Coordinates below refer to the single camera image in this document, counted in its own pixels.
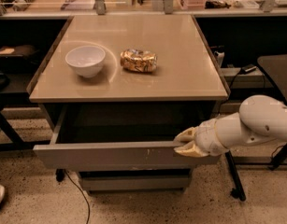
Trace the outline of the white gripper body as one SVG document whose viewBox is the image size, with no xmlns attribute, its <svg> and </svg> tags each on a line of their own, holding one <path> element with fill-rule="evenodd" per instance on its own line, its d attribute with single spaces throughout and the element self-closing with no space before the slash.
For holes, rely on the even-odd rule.
<svg viewBox="0 0 287 224">
<path fill-rule="evenodd" d="M 229 151 L 224 147 L 216 134 L 215 124 L 217 119 L 203 121 L 195 130 L 194 140 L 196 145 L 207 155 L 219 156 Z"/>
</svg>

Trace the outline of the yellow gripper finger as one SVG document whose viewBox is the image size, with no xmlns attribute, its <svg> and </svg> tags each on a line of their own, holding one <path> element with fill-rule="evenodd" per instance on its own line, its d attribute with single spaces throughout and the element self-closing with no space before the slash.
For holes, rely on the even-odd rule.
<svg viewBox="0 0 287 224">
<path fill-rule="evenodd" d="M 194 141 L 182 143 L 179 147 L 175 147 L 174 151 L 181 156 L 193 158 L 203 158 L 208 155 L 208 153 L 202 150 Z"/>
<path fill-rule="evenodd" d="M 191 142 L 195 138 L 197 128 L 196 127 L 190 127 L 183 132 L 179 133 L 175 139 L 179 142 Z"/>
</svg>

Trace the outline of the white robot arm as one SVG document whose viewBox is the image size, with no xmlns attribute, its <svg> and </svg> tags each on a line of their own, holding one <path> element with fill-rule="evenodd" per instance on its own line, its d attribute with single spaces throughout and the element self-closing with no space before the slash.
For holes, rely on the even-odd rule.
<svg viewBox="0 0 287 224">
<path fill-rule="evenodd" d="M 253 95 L 228 116 L 203 121 L 175 137 L 183 143 L 176 153 L 194 158 L 219 156 L 231 147 L 258 146 L 271 140 L 287 142 L 287 105 L 272 97 Z"/>
</svg>

